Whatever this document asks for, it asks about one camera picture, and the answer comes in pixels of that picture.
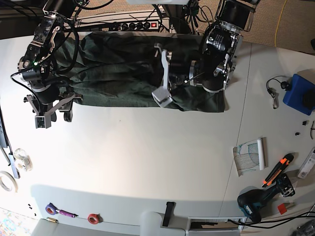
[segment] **cordless drill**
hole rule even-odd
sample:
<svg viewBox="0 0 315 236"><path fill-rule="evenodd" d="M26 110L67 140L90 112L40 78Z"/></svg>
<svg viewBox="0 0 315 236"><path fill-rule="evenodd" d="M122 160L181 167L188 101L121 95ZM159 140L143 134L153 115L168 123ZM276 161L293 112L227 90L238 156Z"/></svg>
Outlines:
<svg viewBox="0 0 315 236"><path fill-rule="evenodd" d="M254 189L240 195L237 203L246 217L253 223L259 223L261 222L259 210L278 193L282 193L284 197L291 197L295 194L292 183L286 174L278 177L276 184L267 190Z"/></svg>

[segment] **red tape roll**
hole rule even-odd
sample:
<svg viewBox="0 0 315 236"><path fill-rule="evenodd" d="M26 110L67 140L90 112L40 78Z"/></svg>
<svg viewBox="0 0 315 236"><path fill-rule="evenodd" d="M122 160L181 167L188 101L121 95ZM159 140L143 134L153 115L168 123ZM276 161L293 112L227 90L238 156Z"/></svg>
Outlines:
<svg viewBox="0 0 315 236"><path fill-rule="evenodd" d="M89 217L88 217L88 221L93 224L93 225L96 225L99 223L99 218L98 218L98 215L96 214L90 214Z"/></svg>

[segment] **orange box cutter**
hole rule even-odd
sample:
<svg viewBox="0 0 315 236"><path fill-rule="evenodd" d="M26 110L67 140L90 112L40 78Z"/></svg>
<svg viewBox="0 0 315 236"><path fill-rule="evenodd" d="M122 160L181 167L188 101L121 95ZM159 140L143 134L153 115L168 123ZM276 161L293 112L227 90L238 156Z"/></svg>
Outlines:
<svg viewBox="0 0 315 236"><path fill-rule="evenodd" d="M262 185L263 188L270 186L272 183L274 183L275 179L279 174L281 174L287 166L293 161L294 156L289 153L285 155L283 159L280 160L280 162L277 163L277 165L274 167L274 169L270 172L270 174L267 176L267 178L264 180L264 184Z"/></svg>

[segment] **screw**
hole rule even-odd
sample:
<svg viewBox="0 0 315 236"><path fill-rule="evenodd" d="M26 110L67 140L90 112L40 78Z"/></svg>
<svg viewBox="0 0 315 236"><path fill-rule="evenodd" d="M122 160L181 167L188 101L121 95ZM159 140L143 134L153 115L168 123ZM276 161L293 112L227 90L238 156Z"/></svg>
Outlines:
<svg viewBox="0 0 315 236"><path fill-rule="evenodd" d="M24 68L27 68L28 66L30 65L30 61L29 60L26 60L23 64L23 67Z"/></svg>

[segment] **yellow cable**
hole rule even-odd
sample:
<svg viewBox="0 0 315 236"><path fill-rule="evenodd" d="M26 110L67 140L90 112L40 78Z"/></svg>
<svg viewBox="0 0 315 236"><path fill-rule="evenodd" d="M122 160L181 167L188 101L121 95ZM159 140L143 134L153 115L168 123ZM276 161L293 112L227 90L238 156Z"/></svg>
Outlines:
<svg viewBox="0 0 315 236"><path fill-rule="evenodd" d="M278 25L277 25L276 34L275 34L275 47L277 47L277 33L278 33L278 29L279 29L279 25L280 25L281 16L282 16L282 13L284 12L284 7L285 7L285 5L286 5L286 2L287 2L287 0L285 0L285 2L284 2L284 4L283 4L283 7L282 7L282 10L281 10L281 13L280 13L280 17L279 17L279 20L278 20Z"/></svg>

